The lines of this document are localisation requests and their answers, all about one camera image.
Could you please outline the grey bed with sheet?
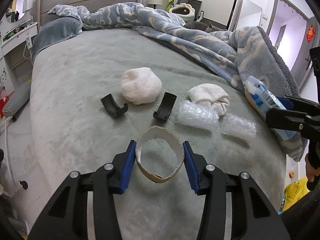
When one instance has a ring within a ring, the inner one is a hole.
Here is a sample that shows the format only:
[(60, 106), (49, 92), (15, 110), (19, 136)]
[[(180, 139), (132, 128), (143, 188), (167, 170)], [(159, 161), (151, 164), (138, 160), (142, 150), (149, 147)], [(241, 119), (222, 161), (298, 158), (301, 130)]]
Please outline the grey bed with sheet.
[[(121, 76), (133, 68), (149, 67), (161, 80), (157, 100), (129, 103), (129, 110), (112, 118), (100, 99), (112, 94), (123, 106)], [(253, 140), (184, 126), (177, 122), (180, 103), (189, 89), (203, 83), (222, 87), (230, 97), (228, 113), (257, 125)], [(169, 120), (153, 118), (163, 93), (177, 96)], [(189, 141), (223, 172), (248, 172), (278, 211), (284, 191), (286, 155), (244, 94), (179, 53), (131, 29), (84, 31), (77, 37), (41, 51), (34, 61), (30, 114), (35, 152), (50, 185), (58, 188), (70, 172), (94, 172), (124, 152), (130, 140), (151, 126), (162, 126), (182, 143)], [(163, 184), (146, 178), (135, 163), (128, 189), (115, 195), (123, 239), (196, 239), (204, 196), (190, 188), (184, 165)]]

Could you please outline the large white tissue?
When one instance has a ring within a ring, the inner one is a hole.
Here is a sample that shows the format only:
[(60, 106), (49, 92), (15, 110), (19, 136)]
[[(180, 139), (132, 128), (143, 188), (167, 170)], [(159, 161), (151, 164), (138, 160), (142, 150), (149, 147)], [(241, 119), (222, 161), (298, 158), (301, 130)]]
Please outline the large white tissue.
[(154, 102), (161, 89), (161, 80), (148, 67), (129, 69), (121, 76), (121, 93), (135, 105)]

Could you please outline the white power strip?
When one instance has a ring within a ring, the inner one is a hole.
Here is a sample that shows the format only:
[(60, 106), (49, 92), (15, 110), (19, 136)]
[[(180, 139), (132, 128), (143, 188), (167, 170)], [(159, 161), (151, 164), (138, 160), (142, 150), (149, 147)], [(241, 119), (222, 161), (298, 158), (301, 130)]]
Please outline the white power strip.
[(31, 40), (31, 37), (30, 37), (29, 34), (26, 36), (25, 41), (26, 41), (26, 44), (27, 44), (27, 48), (31, 49), (33, 44), (32, 44), (32, 40)]

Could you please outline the white dressing table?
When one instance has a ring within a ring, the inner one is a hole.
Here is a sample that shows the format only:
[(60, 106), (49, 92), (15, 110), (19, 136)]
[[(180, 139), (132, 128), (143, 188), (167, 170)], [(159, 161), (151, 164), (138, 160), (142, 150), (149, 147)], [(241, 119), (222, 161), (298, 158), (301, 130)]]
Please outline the white dressing table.
[(38, 33), (37, 22), (25, 24), (25, 28), (1, 42), (1, 98), (11, 96), (24, 82), (31, 79), (33, 64), (25, 41), (29, 34), (33, 42)]

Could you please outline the blue grey pillow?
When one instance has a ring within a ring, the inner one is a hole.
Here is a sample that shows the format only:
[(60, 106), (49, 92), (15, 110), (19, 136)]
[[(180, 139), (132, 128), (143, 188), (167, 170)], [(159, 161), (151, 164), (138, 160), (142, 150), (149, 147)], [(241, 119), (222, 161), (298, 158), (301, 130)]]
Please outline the blue grey pillow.
[(33, 39), (31, 48), (31, 61), (36, 55), (51, 45), (74, 38), (82, 30), (83, 24), (74, 18), (63, 17), (42, 25)]

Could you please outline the grey floor cushion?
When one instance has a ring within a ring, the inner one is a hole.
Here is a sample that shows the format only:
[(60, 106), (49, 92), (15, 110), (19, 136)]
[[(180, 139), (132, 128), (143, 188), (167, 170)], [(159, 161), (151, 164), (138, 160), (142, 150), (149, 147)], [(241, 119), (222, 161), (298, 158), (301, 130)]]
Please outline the grey floor cushion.
[(8, 118), (11, 117), (15, 122), (17, 113), (30, 99), (31, 81), (28, 80), (21, 84), (14, 94), (9, 98), (9, 101), (2, 108), (3, 115)]

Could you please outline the blue white tissue pack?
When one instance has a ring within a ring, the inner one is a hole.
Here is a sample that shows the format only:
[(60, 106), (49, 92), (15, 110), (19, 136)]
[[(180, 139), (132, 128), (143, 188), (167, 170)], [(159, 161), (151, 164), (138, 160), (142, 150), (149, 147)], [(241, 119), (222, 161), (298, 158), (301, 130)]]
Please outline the blue white tissue pack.
[[(249, 93), (249, 98), (253, 100), (253, 105), (257, 106), (258, 112), (262, 114), (263, 118), (266, 118), (266, 113), (273, 108), (293, 110), (293, 103), (289, 99), (277, 98), (268, 90), (262, 81), (258, 80), (254, 76), (248, 77), (245, 82), (245, 88)], [(302, 142), (305, 141), (305, 139), (295, 131), (274, 128), (271, 130), (280, 137), (280, 140), (283, 141), (289, 141), (294, 138), (300, 138)]]

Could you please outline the bubble wrap piece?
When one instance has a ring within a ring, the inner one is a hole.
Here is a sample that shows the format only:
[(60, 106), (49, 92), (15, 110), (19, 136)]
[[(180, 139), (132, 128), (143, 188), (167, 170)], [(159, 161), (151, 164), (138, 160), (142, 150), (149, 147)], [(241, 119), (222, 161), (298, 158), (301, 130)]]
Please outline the bubble wrap piece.
[(180, 103), (177, 121), (186, 126), (213, 131), (218, 128), (219, 115), (211, 108), (185, 100)]
[(249, 140), (257, 135), (256, 123), (236, 115), (226, 114), (221, 122), (221, 132), (242, 140)]

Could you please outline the small white tissue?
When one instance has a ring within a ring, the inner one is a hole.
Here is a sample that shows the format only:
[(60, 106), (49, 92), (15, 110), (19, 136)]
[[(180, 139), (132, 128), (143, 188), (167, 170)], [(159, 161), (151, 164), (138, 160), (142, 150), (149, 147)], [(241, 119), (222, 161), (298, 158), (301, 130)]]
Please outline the small white tissue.
[(188, 93), (192, 102), (215, 110), (219, 116), (225, 115), (229, 109), (229, 95), (218, 85), (200, 84), (191, 88)]

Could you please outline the bedside table lamp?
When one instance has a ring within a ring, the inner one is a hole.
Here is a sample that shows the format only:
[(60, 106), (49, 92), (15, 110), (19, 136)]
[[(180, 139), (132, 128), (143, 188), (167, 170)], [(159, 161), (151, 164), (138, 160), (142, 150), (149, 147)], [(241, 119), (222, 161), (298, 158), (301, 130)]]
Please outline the bedside table lamp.
[(154, 9), (163, 5), (162, 0), (148, 0), (147, 5), (151, 5)]

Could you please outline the yellow plastic bag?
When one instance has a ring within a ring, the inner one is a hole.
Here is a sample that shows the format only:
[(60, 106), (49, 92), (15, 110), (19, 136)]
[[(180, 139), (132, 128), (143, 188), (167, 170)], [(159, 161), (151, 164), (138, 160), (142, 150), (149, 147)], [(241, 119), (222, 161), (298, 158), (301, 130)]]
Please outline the yellow plastic bag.
[(289, 209), (293, 204), (298, 202), (303, 198), (309, 189), (306, 184), (308, 182), (307, 177), (303, 177), (285, 187), (283, 200), (281, 201), (281, 206), (279, 212), (284, 212)]

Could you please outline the round mirror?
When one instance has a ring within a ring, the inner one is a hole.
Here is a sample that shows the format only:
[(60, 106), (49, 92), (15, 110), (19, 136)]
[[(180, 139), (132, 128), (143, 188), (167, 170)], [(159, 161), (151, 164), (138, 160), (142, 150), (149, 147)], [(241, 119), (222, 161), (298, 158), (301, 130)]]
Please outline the round mirror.
[(18, 20), (23, 17), (24, 12), (23, 12), (23, 2), (25, 0), (13, 0), (13, 2), (11, 3), (11, 5), (8, 7), (6, 14), (4, 16), (4, 18), (8, 21), (8, 22), (13, 22), (14, 20), (12, 19), (13, 14), (17, 14), (18, 13)]

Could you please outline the white door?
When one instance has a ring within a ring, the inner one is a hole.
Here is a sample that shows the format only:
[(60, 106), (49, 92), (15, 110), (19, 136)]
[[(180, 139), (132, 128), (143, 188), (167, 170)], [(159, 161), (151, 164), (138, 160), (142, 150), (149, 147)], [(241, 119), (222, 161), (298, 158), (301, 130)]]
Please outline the white door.
[(268, 36), (301, 89), (312, 70), (309, 50), (319, 45), (317, 19), (289, 0), (274, 0)]

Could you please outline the blue patterned fleece blanket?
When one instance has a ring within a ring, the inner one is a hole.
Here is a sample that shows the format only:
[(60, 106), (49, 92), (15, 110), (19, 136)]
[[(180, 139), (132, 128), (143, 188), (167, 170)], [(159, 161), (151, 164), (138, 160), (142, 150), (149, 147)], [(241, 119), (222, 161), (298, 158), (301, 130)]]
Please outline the blue patterned fleece blanket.
[(96, 12), (83, 5), (58, 4), (48, 13), (75, 18), (85, 30), (133, 28), (144, 36), (173, 45), (240, 92), (245, 91), (247, 79), (253, 76), (276, 97), (299, 96), (294, 77), (261, 27), (211, 33), (187, 29), (180, 16), (137, 2), (116, 3)]

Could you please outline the black plastic clip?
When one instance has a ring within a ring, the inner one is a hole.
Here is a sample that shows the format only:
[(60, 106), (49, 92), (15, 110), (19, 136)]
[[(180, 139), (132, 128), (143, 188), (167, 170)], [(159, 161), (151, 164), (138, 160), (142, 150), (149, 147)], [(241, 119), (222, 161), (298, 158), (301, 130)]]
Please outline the black plastic clip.
[(153, 113), (153, 117), (158, 121), (166, 122), (171, 114), (176, 99), (176, 95), (165, 92), (159, 108)]
[(123, 116), (129, 109), (127, 103), (120, 107), (114, 100), (112, 94), (108, 94), (107, 96), (100, 99), (107, 113), (114, 119), (117, 119)]

